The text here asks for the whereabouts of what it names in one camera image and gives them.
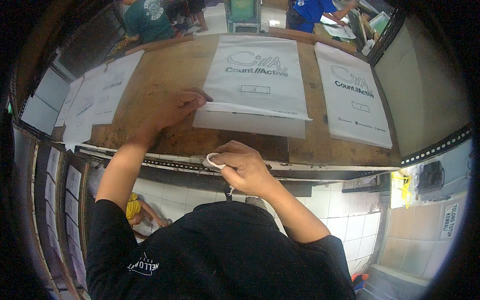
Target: hand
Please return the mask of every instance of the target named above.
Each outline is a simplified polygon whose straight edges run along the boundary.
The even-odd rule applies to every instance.
[[[240,142],[230,141],[214,152],[220,154],[214,156],[212,161],[218,165],[226,164],[220,172],[235,189],[248,195],[266,198],[281,187],[280,182],[268,172],[257,150]]]
[[[213,100],[202,89],[196,87],[172,94],[151,112],[130,141],[150,147],[160,130],[182,121],[207,101]]]

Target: person in blue shirt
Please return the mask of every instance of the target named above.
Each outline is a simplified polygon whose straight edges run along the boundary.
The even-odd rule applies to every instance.
[[[312,33],[315,23],[323,16],[345,26],[342,18],[358,6],[356,0],[346,1],[344,9],[337,10],[332,0],[293,0],[287,11],[287,29]]]

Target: shirt logo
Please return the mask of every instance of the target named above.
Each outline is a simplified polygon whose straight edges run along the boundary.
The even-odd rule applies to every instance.
[[[146,0],[144,3],[144,9],[147,10],[146,15],[151,16],[150,20],[157,20],[163,14],[163,7],[160,7],[158,0]]]
[[[151,259],[148,259],[144,252],[144,255],[140,256],[135,264],[129,264],[127,269],[129,272],[137,272],[145,276],[151,276],[153,274],[152,271],[158,269],[158,264],[155,264]]]

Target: sign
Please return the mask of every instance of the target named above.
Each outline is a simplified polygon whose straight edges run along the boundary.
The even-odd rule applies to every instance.
[[[458,204],[449,205],[445,208],[444,224],[442,227],[441,239],[451,239],[454,235],[455,224],[457,223]]]

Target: person in green shirt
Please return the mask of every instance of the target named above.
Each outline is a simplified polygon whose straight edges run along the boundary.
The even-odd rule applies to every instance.
[[[150,43],[173,38],[174,30],[164,9],[168,3],[164,0],[123,0],[123,4],[130,5],[124,16],[127,42]]]

